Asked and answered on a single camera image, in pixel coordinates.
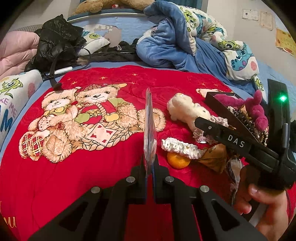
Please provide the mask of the right hand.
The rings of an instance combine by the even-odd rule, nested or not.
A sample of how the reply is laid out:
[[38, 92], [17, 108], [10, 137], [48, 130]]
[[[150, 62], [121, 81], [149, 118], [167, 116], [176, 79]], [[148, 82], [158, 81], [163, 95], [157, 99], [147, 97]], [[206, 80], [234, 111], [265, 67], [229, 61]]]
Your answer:
[[252, 210], [249, 203], [254, 200], [266, 206], [256, 229], [268, 240], [279, 240], [288, 228], [287, 195], [283, 190], [272, 190], [257, 186], [251, 182], [259, 171], [251, 165], [240, 171], [240, 182], [233, 208], [240, 214], [248, 214]]

